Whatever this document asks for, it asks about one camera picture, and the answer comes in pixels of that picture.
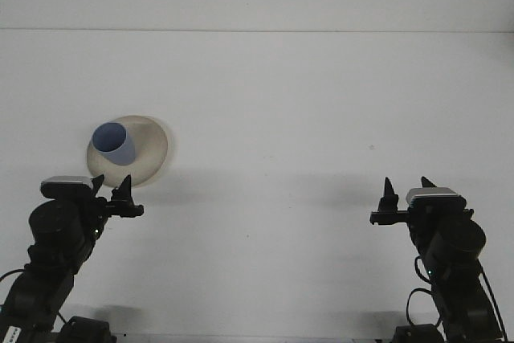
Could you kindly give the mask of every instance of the white table surface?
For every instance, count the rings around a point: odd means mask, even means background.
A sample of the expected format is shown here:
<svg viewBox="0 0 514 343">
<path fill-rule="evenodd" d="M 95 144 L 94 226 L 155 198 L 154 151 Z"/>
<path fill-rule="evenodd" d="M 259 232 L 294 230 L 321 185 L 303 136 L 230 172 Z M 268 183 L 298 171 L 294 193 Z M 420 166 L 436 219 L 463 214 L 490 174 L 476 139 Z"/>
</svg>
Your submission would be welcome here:
<svg viewBox="0 0 514 343">
<path fill-rule="evenodd" d="M 86 174 L 97 125 L 143 114 L 173 131 L 169 171 L 133 191 L 145 215 L 109 221 L 65 316 L 123 333 L 391 336 L 422 283 L 405 226 L 369 212 L 385 176 L 403 198 L 426 175 L 476 210 L 514 326 L 514 35 L 0 31 L 0 47 L 4 271 L 27 261 L 40 181 Z M 412 305 L 434 320 L 430 299 Z"/>
</svg>

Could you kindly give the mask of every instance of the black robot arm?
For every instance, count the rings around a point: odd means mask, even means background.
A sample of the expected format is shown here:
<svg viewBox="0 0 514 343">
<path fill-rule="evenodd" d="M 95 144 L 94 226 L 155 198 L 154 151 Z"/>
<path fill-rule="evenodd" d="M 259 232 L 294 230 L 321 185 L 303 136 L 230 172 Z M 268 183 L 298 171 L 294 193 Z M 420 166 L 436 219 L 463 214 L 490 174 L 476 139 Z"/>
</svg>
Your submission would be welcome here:
<svg viewBox="0 0 514 343">
<path fill-rule="evenodd" d="M 41 193 L 51 201 L 29 218 L 35 243 L 30 262 L 13 283 L 0 311 L 0 340 L 42 343 L 73 288 L 73 278 L 102 235 L 108 218 L 136 217 L 131 178 L 112 191 L 112 199 L 96 197 L 104 176 L 54 177 L 42 182 Z"/>
<path fill-rule="evenodd" d="M 502 334 L 493 307 L 479 275 L 478 260 L 485 234 L 471 220 L 473 210 L 453 190 L 437 187 L 422 178 L 422 188 L 411 189 L 407 210 L 398 210 L 398 196 L 390 180 L 385 180 L 384 196 L 371 223 L 406 223 L 410 238 L 425 266 L 432 295 L 450 343 L 498 341 Z M 397 327 L 397 343 L 443 341 L 435 325 Z"/>
</svg>

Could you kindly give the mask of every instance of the blue cup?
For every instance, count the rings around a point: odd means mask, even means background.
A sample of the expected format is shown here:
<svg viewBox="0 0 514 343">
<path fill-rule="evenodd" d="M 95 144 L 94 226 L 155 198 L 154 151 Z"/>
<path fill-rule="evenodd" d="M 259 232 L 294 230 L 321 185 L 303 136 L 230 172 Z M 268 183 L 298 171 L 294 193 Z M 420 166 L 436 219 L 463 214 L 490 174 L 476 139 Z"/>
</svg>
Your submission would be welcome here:
<svg viewBox="0 0 514 343">
<path fill-rule="evenodd" d="M 129 165 L 136 159 L 136 149 L 127 129 L 116 122 L 96 128 L 92 135 L 93 147 L 110 162 Z"/>
</svg>

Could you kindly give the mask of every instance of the sticker label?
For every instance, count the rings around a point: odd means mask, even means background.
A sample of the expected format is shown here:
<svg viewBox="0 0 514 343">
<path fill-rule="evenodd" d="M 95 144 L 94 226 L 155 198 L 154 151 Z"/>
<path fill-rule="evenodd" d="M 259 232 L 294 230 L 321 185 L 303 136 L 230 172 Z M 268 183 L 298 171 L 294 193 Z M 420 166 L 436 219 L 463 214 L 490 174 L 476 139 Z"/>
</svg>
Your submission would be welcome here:
<svg viewBox="0 0 514 343">
<path fill-rule="evenodd" d="M 3 343 L 16 343 L 21 332 L 21 328 L 14 327 L 12 325 L 9 326 L 9 328 L 7 329 L 6 337 L 3 338 Z"/>
</svg>

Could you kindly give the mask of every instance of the cable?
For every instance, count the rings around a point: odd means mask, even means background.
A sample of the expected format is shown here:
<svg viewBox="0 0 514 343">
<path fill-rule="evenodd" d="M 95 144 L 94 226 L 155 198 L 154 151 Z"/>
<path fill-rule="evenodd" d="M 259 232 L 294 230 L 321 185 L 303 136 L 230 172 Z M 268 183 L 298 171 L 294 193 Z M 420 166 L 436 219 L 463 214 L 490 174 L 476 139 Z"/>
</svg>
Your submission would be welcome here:
<svg viewBox="0 0 514 343">
<path fill-rule="evenodd" d="M 2 276 L 0 276 L 0 282 L 2 282 L 7 276 L 11 276 L 15 273 L 22 273 L 22 272 L 25 272 L 25 270 L 22 268 L 13 269 L 12 271 L 8 271 L 7 273 L 4 273 Z"/>
<path fill-rule="evenodd" d="M 489 295 L 491 296 L 492 306 L 495 308 L 496 315 L 498 316 L 498 322 L 500 323 L 501 333 L 504 335 L 504 341 L 508 341 L 507 339 L 507 331 L 505 330 L 504 320 L 501 317 L 500 309 L 498 308 L 498 303 L 496 303 L 495 295 L 492 293 L 491 285 L 489 284 L 489 280 L 487 279 L 487 275 L 482 267 L 482 264 L 479 262 L 480 273 L 482 274 L 483 281 L 489 291 Z"/>
<path fill-rule="evenodd" d="M 423 293 L 426 293 L 427 295 L 430 295 L 432 296 L 432 292 L 429 291 L 428 289 L 426 288 L 415 288 L 413 289 L 410 294 L 409 294 L 409 297 L 407 298 L 407 307 L 406 307 L 406 311 L 405 311 L 405 314 L 406 314 L 406 317 L 407 317 L 407 321 L 409 322 L 409 324 L 412 326 L 412 327 L 416 327 L 416 325 L 414 324 L 414 322 L 410 319 L 410 315 L 409 315 L 409 304 L 410 304 L 410 298 L 412 297 L 413 294 L 415 294 L 416 292 L 423 292 Z M 443 321 L 442 317 L 439 317 L 439 319 L 437 320 L 437 323 L 435 324 L 435 327 L 439 327 L 439 325 L 441 324 L 441 321 Z"/>
<path fill-rule="evenodd" d="M 61 312 L 57 312 L 57 315 L 59 316 L 59 319 L 63 321 L 64 324 L 67 323 L 66 319 L 64 319 L 64 316 L 61 315 Z"/>
<path fill-rule="evenodd" d="M 423 280 L 425 283 L 428 283 L 428 284 L 432 284 L 430 279 L 428 279 L 426 276 L 424 276 L 422 273 L 421 273 L 421 270 L 419 269 L 419 266 L 418 266 L 418 261 L 421 260 L 421 256 L 417 256 L 415 259 L 414 259 L 414 270 L 416 271 L 416 274 L 418 275 L 418 277 Z"/>
<path fill-rule="evenodd" d="M 418 275 L 418 277 L 423 280 L 425 283 L 427 284 L 430 284 L 432 285 L 431 281 L 429 278 L 427 278 L 426 276 L 424 276 L 422 273 L 421 273 L 421 270 L 419 269 L 419 265 L 418 265 L 418 261 L 421 260 L 421 256 L 416 256 L 416 258 L 414 259 L 414 270 L 416 271 L 416 274 Z M 432 296 L 432 291 L 426 289 L 426 288 L 415 288 L 413 289 L 410 294 L 409 294 L 409 297 L 407 298 L 407 306 L 406 306 L 406 317 L 407 317 L 407 321 L 409 322 L 409 324 L 412 326 L 412 327 L 415 327 L 416 325 L 414 324 L 414 322 L 410 319 L 410 315 L 409 315 L 409 305 L 410 305 L 410 298 L 412 297 L 413 294 L 415 294 L 416 292 L 423 292 L 423 293 L 426 293 L 427 295 L 430 295 Z M 439 319 L 437 320 L 437 323 L 435 324 L 435 327 L 439 327 L 439 325 L 441 324 L 441 322 L 443 321 L 442 317 L 439 316 Z"/>
</svg>

